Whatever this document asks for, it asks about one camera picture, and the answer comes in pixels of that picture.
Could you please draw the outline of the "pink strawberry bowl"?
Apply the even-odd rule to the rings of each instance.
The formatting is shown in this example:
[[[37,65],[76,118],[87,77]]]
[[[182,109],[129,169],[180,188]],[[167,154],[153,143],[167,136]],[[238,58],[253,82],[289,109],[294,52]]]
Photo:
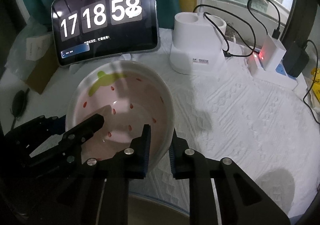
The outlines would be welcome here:
[[[66,130],[94,114],[105,122],[83,144],[82,162],[112,158],[141,136],[145,124],[151,127],[150,170],[169,149],[175,120],[171,93],[160,76],[141,63],[116,61],[87,75],[69,102]]]

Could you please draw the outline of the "beige plate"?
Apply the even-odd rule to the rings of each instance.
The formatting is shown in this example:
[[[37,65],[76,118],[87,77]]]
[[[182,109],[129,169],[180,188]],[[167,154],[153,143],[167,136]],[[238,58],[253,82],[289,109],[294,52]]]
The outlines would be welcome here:
[[[131,194],[128,224],[189,224],[189,215],[170,204]]]

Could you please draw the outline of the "black round puck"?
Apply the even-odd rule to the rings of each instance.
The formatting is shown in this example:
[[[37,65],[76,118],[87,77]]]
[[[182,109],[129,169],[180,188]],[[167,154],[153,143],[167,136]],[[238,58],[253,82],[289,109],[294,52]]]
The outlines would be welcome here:
[[[28,103],[28,93],[30,89],[28,88],[26,91],[20,90],[16,93],[14,96],[13,102],[12,102],[12,108],[11,113],[15,118],[19,118],[23,115],[27,103]]]

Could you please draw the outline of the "cardboard box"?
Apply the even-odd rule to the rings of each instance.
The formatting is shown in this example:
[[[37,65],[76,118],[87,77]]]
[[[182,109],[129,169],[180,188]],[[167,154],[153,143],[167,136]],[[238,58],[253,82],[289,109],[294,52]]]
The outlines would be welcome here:
[[[24,82],[31,90],[42,94],[58,67],[55,45],[51,44]]]

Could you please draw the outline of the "small white box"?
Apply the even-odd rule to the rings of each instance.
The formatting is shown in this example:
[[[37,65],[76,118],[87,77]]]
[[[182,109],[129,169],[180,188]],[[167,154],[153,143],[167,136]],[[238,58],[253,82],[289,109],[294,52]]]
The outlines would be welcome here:
[[[53,34],[51,32],[27,38],[25,59],[28,61],[37,61],[41,59],[46,54],[52,42]]]

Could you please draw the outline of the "white power strip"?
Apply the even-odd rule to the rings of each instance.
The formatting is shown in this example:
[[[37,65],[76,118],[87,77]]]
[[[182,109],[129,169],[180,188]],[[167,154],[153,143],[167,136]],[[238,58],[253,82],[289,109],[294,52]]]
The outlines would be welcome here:
[[[278,64],[276,70],[271,72],[266,71],[261,64],[257,53],[253,53],[253,55],[251,55],[247,59],[247,65],[252,77],[279,85],[290,90],[294,90],[296,86],[298,86],[297,79],[294,77],[290,77],[285,72],[285,69],[281,63]]]

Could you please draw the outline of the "tablet showing clock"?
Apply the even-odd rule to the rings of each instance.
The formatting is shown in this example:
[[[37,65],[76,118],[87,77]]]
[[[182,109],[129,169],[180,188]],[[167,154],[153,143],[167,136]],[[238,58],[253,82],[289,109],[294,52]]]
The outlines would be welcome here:
[[[52,28],[59,64],[158,49],[156,0],[54,0]]]

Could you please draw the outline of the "white desk lamp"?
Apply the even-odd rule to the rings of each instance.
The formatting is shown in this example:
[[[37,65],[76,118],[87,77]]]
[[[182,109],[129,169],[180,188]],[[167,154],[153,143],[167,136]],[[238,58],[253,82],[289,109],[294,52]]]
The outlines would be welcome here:
[[[175,15],[169,62],[174,71],[186,75],[217,77],[226,71],[223,44],[226,22],[203,11],[205,0],[195,12]]]

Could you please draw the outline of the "black power adapter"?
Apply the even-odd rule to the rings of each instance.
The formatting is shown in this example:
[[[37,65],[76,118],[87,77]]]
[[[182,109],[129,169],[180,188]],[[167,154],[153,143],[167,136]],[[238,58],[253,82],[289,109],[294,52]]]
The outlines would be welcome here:
[[[296,42],[293,42],[283,57],[283,66],[288,75],[298,77],[309,60],[309,55],[306,51]]]

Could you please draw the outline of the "white charger block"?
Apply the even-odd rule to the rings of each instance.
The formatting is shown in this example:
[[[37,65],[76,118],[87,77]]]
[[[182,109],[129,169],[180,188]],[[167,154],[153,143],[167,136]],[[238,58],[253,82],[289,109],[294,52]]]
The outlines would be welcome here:
[[[258,57],[264,70],[272,72],[276,70],[285,53],[286,49],[282,42],[268,34]]]

